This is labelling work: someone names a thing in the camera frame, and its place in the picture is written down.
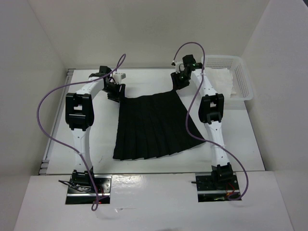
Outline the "black pleated skirt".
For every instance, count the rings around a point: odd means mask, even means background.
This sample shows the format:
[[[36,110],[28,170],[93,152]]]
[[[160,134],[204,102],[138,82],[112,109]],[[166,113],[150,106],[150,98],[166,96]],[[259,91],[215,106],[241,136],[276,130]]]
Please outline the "black pleated skirt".
[[[203,143],[175,90],[137,98],[121,96],[115,160],[172,155]]]

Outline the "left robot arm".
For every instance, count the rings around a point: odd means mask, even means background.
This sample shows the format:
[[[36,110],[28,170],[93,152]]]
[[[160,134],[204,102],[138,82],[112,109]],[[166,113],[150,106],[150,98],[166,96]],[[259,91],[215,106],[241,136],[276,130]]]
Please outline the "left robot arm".
[[[119,102],[120,93],[125,90],[122,80],[125,73],[112,71],[107,66],[100,66],[99,72],[92,73],[85,85],[75,93],[65,97],[65,121],[72,131],[74,151],[78,157],[70,184],[84,192],[97,189],[90,158],[90,129],[94,123],[93,99],[100,91],[107,93],[107,98]]]

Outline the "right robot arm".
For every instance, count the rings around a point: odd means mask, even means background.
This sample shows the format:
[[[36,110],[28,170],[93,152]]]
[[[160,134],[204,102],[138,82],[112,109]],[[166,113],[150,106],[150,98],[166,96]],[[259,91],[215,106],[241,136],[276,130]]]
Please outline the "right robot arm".
[[[209,183],[216,189],[223,189],[233,178],[233,169],[225,151],[222,135],[224,96],[219,94],[206,76],[203,64],[193,55],[186,55],[181,62],[172,62],[175,72],[171,74],[173,87],[180,90],[193,82],[202,96],[198,117],[208,134],[212,149],[212,172]]]

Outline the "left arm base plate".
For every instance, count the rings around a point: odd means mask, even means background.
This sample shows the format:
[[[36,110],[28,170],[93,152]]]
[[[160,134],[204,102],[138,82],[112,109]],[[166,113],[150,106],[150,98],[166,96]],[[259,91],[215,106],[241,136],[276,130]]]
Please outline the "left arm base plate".
[[[93,188],[85,184],[73,183],[70,179],[58,180],[61,184],[67,186],[66,205],[85,205],[92,204],[96,200],[96,193]],[[97,187],[99,204],[110,203],[110,191],[112,185],[112,176],[95,175],[94,182]]]

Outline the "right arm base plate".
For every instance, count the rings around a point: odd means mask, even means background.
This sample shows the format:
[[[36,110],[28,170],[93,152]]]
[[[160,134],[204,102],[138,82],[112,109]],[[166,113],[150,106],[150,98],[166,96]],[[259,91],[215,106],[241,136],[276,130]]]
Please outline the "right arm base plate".
[[[191,183],[196,186],[198,202],[230,201],[241,195],[236,174],[231,180],[215,183],[210,173],[200,173]]]

